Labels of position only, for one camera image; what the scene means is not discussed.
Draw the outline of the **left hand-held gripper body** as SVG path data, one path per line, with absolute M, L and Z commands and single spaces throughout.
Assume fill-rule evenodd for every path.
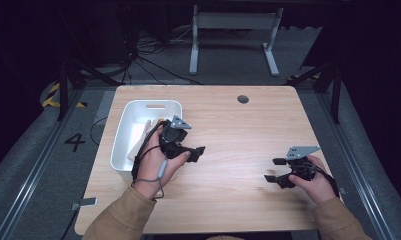
M 184 147 L 181 142 L 185 139 L 187 129 L 191 126 L 187 124 L 178 115 L 174 115 L 171 120 L 166 119 L 159 122 L 162 131 L 159 138 L 159 144 L 163 154 L 169 158 L 175 158 L 183 152 L 191 152 L 192 149 Z

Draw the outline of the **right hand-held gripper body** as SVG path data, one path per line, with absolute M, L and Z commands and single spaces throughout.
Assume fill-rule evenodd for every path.
M 304 180 L 310 181 L 314 178 L 316 166 L 308 159 L 308 155 L 320 150 L 319 146 L 291 146 L 284 157 L 287 164 L 291 167 L 292 172 L 279 176 L 279 186 L 281 188 L 293 188 L 293 184 L 289 180 L 290 175 L 296 175 Z

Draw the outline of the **white plastic storage bin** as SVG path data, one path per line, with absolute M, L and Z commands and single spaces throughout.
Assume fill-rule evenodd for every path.
M 110 164 L 127 181 L 132 180 L 134 149 L 142 142 L 148 122 L 157 119 L 182 117 L 182 106 L 175 100 L 133 100 L 129 102 L 121 116 L 112 147 Z

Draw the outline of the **person's right hand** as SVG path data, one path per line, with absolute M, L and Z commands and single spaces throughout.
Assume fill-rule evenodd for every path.
M 303 189 L 309 198 L 317 205 L 336 197 L 330 182 L 322 173 L 316 173 L 315 177 L 310 181 L 304 180 L 295 175 L 290 175 L 289 180 Z

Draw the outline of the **person's left hand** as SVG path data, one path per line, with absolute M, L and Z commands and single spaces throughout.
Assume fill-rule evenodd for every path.
M 147 199 L 154 199 L 158 192 L 172 179 L 177 170 L 185 164 L 190 152 L 167 159 L 159 145 L 162 128 L 151 134 L 142 153 L 138 176 L 132 187 Z

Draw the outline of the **black metal stand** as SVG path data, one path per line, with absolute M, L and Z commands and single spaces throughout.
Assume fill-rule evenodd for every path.
M 290 76 L 285 86 L 296 86 L 307 79 L 317 75 L 317 81 L 313 86 L 316 93 L 324 93 L 332 86 L 330 112 L 336 124 L 339 124 L 339 103 L 341 94 L 341 77 L 339 66 L 335 63 L 326 63 L 315 67 L 299 76 Z
M 92 66 L 89 66 L 75 59 L 64 60 L 59 68 L 60 112 L 58 116 L 58 121 L 61 121 L 66 116 L 66 113 L 70 106 L 68 98 L 68 83 L 71 83 L 73 88 L 76 90 L 81 90 L 86 85 L 86 79 L 81 71 L 85 71 L 90 75 L 93 75 L 95 78 L 103 81 L 110 86 L 121 86 L 121 83 L 101 73 Z

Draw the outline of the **yellow black hazard tape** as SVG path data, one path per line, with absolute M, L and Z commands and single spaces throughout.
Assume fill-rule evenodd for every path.
M 53 98 L 54 98 L 56 92 L 59 90 L 59 88 L 60 88 L 60 83 L 55 83 L 51 87 L 45 100 L 42 102 L 43 107 L 60 107 L 60 101 L 53 100 Z M 77 102 L 77 104 L 76 104 L 76 107 L 78 107 L 78 108 L 85 108 L 87 106 L 88 106 L 87 102 Z

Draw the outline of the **grey metal floor rail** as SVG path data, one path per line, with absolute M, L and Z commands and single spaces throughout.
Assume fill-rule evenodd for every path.
M 371 223 L 380 240 L 396 240 L 392 230 L 390 229 L 374 194 L 369 181 L 364 176 L 359 164 L 356 162 L 356 157 L 347 142 L 342 128 L 335 123 L 333 119 L 330 103 L 322 94 L 316 95 L 317 100 L 325 112 L 325 118 L 330 124 L 333 134 L 335 135 L 338 144 L 341 147 L 345 164 L 352 177 L 352 181 L 358 191 L 360 199 L 366 209 L 366 212 L 371 220 Z
M 82 93 L 82 90 L 71 91 L 71 109 L 61 120 L 59 110 L 44 110 L 0 164 L 0 240 L 8 240 L 14 231 Z

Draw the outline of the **small grey metal bracket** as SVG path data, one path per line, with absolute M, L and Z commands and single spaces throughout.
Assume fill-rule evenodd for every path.
M 82 207 L 89 207 L 89 206 L 96 206 L 97 205 L 97 198 L 84 198 L 81 199 L 79 202 L 72 203 L 70 206 L 71 211 L 77 211 Z

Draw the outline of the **white metal desk frame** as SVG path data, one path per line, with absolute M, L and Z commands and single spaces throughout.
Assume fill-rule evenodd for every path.
M 196 75 L 199 57 L 199 29 L 242 29 L 242 30 L 269 30 L 270 38 L 262 44 L 268 67 L 272 76 L 279 75 L 272 49 L 282 20 L 284 9 L 278 8 L 274 13 L 226 13 L 203 12 L 199 6 L 193 7 L 192 16 L 192 48 L 189 64 L 189 73 Z

